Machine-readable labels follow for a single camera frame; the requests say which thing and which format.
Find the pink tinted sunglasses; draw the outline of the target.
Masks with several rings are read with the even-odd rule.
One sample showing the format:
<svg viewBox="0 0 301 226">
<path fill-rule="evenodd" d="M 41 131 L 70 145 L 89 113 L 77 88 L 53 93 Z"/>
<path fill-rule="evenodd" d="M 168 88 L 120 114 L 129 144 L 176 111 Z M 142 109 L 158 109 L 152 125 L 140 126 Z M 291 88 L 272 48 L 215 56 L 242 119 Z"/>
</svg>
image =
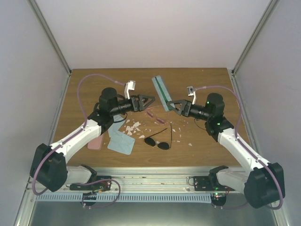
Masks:
<svg viewBox="0 0 301 226">
<path fill-rule="evenodd" d="M 156 108 L 156 107 L 158 107 L 158 106 L 153 106 L 153 107 L 147 108 L 147 109 L 145 110 L 146 115 L 147 115 L 148 117 L 154 119 L 157 123 L 160 123 L 160 124 L 166 124 L 166 123 L 167 123 L 166 120 L 164 120 L 163 118 L 160 118 L 160 117 L 156 116 L 156 115 L 151 111 L 153 108 Z"/>
</svg>

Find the teal glasses case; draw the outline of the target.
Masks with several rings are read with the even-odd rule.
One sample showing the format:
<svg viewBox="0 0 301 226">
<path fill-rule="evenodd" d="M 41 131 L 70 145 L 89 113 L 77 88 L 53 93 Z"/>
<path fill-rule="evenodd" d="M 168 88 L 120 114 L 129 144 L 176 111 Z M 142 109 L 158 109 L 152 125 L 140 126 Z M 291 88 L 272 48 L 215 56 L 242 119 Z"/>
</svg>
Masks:
<svg viewBox="0 0 301 226">
<path fill-rule="evenodd" d="M 167 90 L 166 84 L 160 75 L 152 78 L 153 85 L 166 112 L 171 111 L 171 107 L 167 106 L 167 102 L 172 101 L 172 98 Z"/>
</svg>

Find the black aviator sunglasses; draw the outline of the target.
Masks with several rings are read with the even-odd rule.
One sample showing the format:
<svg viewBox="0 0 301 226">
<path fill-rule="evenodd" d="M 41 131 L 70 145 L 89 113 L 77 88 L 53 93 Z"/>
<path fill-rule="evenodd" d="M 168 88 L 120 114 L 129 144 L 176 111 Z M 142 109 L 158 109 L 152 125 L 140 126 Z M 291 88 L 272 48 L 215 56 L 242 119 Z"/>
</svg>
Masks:
<svg viewBox="0 0 301 226">
<path fill-rule="evenodd" d="M 153 138 L 154 136 L 163 133 L 167 129 L 170 130 L 170 141 L 169 142 L 167 142 L 167 141 L 157 141 Z M 145 144 L 147 144 L 148 146 L 157 147 L 161 150 L 170 150 L 171 147 L 172 147 L 172 142 L 173 142 L 173 128 L 172 128 L 171 123 L 169 125 L 169 128 L 162 129 L 161 131 L 156 132 L 156 133 L 144 138 L 144 143 Z"/>
</svg>

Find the light blue cleaning cloth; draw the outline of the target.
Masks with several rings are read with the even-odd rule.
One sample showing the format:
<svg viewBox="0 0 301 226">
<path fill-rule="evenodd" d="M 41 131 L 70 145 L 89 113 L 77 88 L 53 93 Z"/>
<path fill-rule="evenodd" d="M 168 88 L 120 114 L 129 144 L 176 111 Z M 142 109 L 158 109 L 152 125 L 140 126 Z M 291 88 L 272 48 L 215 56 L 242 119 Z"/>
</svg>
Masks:
<svg viewBox="0 0 301 226">
<path fill-rule="evenodd" d="M 110 141 L 107 148 L 121 154 L 130 155 L 135 139 L 119 131 L 122 125 L 122 122 L 114 123 L 108 129 Z"/>
</svg>

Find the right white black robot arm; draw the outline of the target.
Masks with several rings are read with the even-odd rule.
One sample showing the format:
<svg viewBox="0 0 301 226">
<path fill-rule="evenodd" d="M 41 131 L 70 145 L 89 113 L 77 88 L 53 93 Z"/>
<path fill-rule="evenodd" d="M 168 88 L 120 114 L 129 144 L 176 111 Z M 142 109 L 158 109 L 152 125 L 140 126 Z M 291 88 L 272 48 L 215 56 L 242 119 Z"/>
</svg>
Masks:
<svg viewBox="0 0 301 226">
<path fill-rule="evenodd" d="M 243 194 L 256 209 L 273 202 L 279 202 L 277 210 L 282 207 L 285 197 L 282 166 L 270 163 L 239 136 L 224 116 L 222 95 L 210 93 L 204 106 L 185 99 L 168 101 L 166 105 L 178 115 L 204 120 L 208 135 L 226 148 L 244 169 L 238 172 L 220 166 L 210 170 L 208 185 L 212 190 L 218 191 L 224 186 L 232 188 Z"/>
</svg>

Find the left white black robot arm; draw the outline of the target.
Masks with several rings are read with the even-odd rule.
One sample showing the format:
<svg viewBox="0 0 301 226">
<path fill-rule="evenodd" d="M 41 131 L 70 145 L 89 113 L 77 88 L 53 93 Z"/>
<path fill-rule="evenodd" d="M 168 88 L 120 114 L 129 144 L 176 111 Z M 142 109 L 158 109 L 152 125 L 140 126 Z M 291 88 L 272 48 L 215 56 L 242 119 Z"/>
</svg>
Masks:
<svg viewBox="0 0 301 226">
<path fill-rule="evenodd" d="M 37 182 L 51 192 L 68 184 L 81 184 L 86 190 L 96 187 L 96 172 L 92 168 L 83 165 L 68 167 L 68 161 L 87 143 L 106 132 L 113 125 L 115 115 L 142 112 L 155 101 L 155 97 L 146 95 L 118 99 L 119 96 L 116 89 L 105 88 L 82 125 L 63 139 L 36 148 L 30 169 L 35 195 L 42 194 L 36 190 Z"/>
</svg>

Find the pink glasses case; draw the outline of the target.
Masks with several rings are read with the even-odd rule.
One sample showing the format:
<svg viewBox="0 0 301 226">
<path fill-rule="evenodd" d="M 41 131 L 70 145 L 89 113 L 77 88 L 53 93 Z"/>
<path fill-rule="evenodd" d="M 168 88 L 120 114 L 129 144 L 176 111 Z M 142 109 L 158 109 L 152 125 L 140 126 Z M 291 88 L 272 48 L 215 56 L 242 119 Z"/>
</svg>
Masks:
<svg viewBox="0 0 301 226">
<path fill-rule="evenodd" d="M 89 141 L 87 148 L 90 150 L 101 150 L 103 145 L 103 135 L 100 135 L 93 140 Z"/>
</svg>

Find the aluminium frame rail front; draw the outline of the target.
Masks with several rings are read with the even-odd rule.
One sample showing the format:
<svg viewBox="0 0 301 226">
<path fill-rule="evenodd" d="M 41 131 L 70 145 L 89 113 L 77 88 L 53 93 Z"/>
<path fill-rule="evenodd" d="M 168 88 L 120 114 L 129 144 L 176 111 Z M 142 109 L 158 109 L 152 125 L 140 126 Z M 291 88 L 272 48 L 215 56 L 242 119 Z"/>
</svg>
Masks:
<svg viewBox="0 0 301 226">
<path fill-rule="evenodd" d="M 96 167 L 119 182 L 122 193 L 194 193 L 192 176 L 207 176 L 207 167 Z"/>
</svg>

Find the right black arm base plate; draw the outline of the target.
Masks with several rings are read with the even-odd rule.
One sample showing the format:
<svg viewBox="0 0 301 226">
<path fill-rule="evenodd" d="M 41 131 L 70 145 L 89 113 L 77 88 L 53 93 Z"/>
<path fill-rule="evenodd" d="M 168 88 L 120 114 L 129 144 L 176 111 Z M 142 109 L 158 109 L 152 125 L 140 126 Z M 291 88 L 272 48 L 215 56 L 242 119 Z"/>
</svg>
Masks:
<svg viewBox="0 0 301 226">
<path fill-rule="evenodd" d="M 234 191 L 234 189 L 222 185 L 213 186 L 208 176 L 187 177 L 186 182 L 189 186 L 192 186 L 195 191 L 215 191 L 215 192 Z"/>
</svg>

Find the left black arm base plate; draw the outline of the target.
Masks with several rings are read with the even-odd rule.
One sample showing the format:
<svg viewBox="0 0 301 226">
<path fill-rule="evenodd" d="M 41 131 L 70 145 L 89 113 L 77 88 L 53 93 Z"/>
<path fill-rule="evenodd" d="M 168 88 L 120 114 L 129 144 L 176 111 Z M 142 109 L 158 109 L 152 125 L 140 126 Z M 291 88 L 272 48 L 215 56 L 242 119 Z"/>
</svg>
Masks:
<svg viewBox="0 0 301 226">
<path fill-rule="evenodd" d="M 98 180 L 112 179 L 111 176 L 96 176 L 95 179 L 90 179 L 88 183 Z M 66 185 L 72 191 L 109 191 L 111 189 L 111 181 L 98 182 L 92 185 L 83 186 L 77 184 Z"/>
</svg>

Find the right aluminium frame post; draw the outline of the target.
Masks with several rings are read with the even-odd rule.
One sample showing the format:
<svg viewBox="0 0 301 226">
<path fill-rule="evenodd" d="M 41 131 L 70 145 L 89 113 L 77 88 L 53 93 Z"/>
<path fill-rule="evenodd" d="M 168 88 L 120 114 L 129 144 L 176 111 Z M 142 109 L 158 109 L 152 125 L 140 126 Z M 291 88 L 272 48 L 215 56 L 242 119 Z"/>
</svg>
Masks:
<svg viewBox="0 0 301 226">
<path fill-rule="evenodd" d="M 244 59 L 246 58 L 247 54 L 251 50 L 252 46 L 255 44 L 255 41 L 258 39 L 261 31 L 263 30 L 265 24 L 269 20 L 271 14 L 275 10 L 277 4 L 279 3 L 279 0 L 270 0 L 267 7 L 265 8 L 259 22 L 257 23 L 254 31 L 252 32 L 246 46 L 244 47 L 242 53 L 240 54 L 238 61 L 236 62 L 235 66 L 231 70 L 232 76 L 235 76 L 238 72 L 240 66 L 242 65 Z"/>
</svg>

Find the aluminium frame post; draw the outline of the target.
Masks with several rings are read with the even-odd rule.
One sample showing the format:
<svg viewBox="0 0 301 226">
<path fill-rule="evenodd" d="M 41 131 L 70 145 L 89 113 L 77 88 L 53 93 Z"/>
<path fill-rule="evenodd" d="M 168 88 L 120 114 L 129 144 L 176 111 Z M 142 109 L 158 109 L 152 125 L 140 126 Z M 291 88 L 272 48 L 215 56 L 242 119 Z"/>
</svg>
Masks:
<svg viewBox="0 0 301 226">
<path fill-rule="evenodd" d="M 263 30 L 265 24 L 269 20 L 271 14 L 275 10 L 277 4 L 279 3 L 279 0 L 270 0 L 267 7 L 265 8 L 259 22 L 257 23 L 254 31 L 252 32 L 246 46 L 244 47 L 242 53 L 240 54 L 238 61 L 236 62 L 235 66 L 231 70 L 232 76 L 235 76 L 238 72 L 240 66 L 242 65 L 244 59 L 246 58 L 247 54 L 251 50 L 252 46 L 255 44 L 255 41 L 258 39 L 261 31 Z"/>
<path fill-rule="evenodd" d="M 62 66 L 64 67 L 67 74 L 70 76 L 72 73 L 72 69 L 69 67 L 69 65 L 61 51 L 61 48 L 59 47 L 39 5 L 37 4 L 37 2 L 35 0 L 28 0 L 27 2 L 29 3 L 30 7 L 32 8 L 32 11 L 34 12 L 38 22 L 40 23 L 42 29 L 44 30 L 50 44 L 52 45 L 53 49 L 55 50 Z"/>
</svg>

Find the left aluminium frame post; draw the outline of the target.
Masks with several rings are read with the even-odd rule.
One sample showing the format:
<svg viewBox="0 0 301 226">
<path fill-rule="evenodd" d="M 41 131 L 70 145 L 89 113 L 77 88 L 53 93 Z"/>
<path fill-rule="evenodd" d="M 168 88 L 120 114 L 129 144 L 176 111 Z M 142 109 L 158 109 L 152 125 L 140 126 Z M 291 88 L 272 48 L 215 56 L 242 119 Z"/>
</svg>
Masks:
<svg viewBox="0 0 301 226">
<path fill-rule="evenodd" d="M 69 65 L 61 51 L 61 48 L 59 47 L 39 5 L 37 4 L 37 2 L 35 0 L 28 0 L 27 2 L 29 3 L 30 7 L 32 8 L 32 11 L 34 12 L 38 22 L 40 23 L 42 29 L 44 30 L 50 44 L 52 45 L 53 49 L 55 50 L 62 66 L 64 67 L 67 74 L 70 76 L 72 73 L 72 69 L 69 67 Z"/>
</svg>

